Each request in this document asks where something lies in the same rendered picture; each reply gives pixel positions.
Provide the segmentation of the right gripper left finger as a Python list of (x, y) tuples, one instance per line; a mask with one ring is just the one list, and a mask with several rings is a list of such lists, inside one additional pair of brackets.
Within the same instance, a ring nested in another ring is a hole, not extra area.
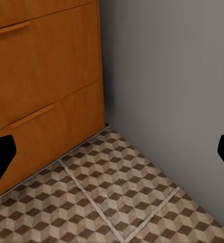
[(0, 137), (0, 179), (16, 154), (16, 145), (12, 135)]

